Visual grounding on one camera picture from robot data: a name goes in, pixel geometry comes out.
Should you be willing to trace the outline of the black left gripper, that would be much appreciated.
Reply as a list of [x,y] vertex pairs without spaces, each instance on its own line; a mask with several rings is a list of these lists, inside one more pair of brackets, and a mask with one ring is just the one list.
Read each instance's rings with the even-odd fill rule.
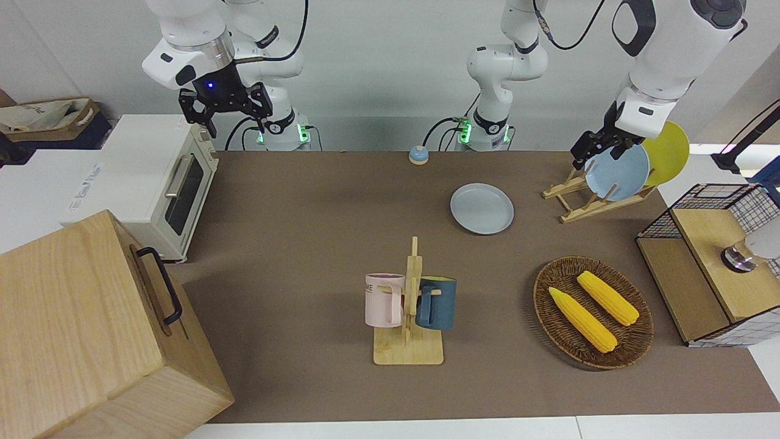
[[604,115],[602,128],[596,132],[582,133],[571,148],[573,167],[582,170],[591,157],[612,148],[612,159],[619,160],[633,145],[640,144],[640,136],[626,132],[616,127],[616,122],[622,114],[624,104],[613,102]]

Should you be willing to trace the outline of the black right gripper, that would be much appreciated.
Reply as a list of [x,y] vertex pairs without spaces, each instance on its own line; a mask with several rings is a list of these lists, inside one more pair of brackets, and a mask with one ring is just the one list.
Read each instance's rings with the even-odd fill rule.
[[254,84],[246,89],[235,61],[195,79],[193,86],[195,91],[179,92],[179,107],[188,123],[206,128],[209,136],[216,138],[217,128],[213,123],[215,113],[248,114],[250,111],[249,116],[256,122],[259,131],[265,133],[265,124],[273,114],[268,90],[264,84]]

